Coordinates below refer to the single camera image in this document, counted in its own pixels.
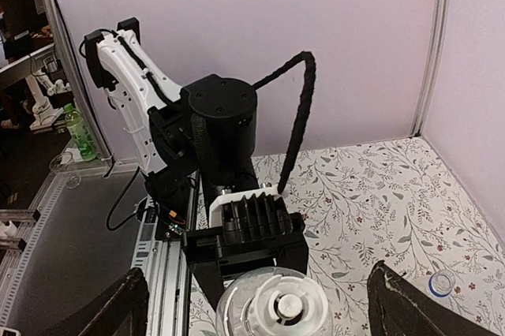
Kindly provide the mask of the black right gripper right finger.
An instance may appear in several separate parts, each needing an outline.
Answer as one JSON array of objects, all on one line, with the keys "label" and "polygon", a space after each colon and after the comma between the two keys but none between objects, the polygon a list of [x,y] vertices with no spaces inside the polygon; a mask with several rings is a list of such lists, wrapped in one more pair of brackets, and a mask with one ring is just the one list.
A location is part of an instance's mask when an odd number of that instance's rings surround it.
[{"label": "black right gripper right finger", "polygon": [[476,323],[428,298],[384,261],[367,280],[372,335],[492,335]]}]

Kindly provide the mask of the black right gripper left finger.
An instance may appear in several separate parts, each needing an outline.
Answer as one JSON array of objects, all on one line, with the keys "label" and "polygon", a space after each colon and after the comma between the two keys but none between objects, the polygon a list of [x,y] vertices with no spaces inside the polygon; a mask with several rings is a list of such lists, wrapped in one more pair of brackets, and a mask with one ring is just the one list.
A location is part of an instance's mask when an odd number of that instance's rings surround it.
[{"label": "black right gripper left finger", "polygon": [[129,335],[146,335],[148,284],[134,267],[83,308],[55,324],[52,335],[113,335],[122,324]]}]

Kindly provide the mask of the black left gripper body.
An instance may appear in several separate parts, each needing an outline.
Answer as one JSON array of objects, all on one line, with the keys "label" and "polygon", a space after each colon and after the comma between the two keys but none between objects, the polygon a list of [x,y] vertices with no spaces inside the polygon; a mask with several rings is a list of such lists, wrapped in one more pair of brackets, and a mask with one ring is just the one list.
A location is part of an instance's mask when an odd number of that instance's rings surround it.
[{"label": "black left gripper body", "polygon": [[182,248],[186,264],[214,310],[225,292],[224,282],[249,271],[284,267],[307,273],[309,247],[304,220],[299,213],[290,214],[289,220],[291,233],[239,244],[225,244],[221,227],[185,233]]}]

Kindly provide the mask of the Pepsi bottle blue label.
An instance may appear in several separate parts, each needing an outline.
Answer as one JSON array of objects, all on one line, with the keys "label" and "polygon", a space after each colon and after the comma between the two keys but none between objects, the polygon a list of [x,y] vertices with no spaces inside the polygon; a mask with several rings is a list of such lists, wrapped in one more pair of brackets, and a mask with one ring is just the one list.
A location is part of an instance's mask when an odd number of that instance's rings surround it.
[{"label": "Pepsi bottle blue label", "polygon": [[419,278],[416,287],[432,299],[449,297],[455,287],[455,275],[452,271],[443,269]]}]

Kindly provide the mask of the clear plastic bottle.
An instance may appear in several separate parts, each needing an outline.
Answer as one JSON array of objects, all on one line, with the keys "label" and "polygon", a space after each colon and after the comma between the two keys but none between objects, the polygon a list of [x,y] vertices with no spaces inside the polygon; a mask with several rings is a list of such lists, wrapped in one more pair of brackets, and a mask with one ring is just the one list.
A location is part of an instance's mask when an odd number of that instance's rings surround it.
[{"label": "clear plastic bottle", "polygon": [[322,286],[298,271],[264,267],[226,288],[215,311],[218,335],[332,335],[333,322]]}]

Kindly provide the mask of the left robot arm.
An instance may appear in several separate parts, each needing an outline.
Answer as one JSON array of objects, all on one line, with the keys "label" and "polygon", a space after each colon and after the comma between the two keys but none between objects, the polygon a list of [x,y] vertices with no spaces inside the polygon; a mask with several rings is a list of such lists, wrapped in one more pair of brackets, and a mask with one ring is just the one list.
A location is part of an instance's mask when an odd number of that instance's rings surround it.
[{"label": "left robot arm", "polygon": [[[79,51],[95,86],[123,118],[165,237],[181,242],[186,265],[212,306],[225,281],[248,271],[307,271],[305,224],[288,212],[283,194],[312,106],[311,52],[296,54],[255,84],[213,73],[181,86],[143,51],[136,18],[87,34]],[[279,181],[265,187],[252,163],[257,92],[296,65],[305,71],[294,126]]]}]

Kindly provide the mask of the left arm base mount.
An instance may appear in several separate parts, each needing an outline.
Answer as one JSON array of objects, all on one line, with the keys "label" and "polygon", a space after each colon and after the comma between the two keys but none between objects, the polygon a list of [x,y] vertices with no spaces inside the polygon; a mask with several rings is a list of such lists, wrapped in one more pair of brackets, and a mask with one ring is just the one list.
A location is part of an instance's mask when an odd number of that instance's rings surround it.
[{"label": "left arm base mount", "polygon": [[180,241],[188,226],[190,194],[196,190],[194,176],[178,176],[168,168],[156,174],[146,174],[140,170],[140,174],[148,195],[155,203],[157,217],[155,239]]}]

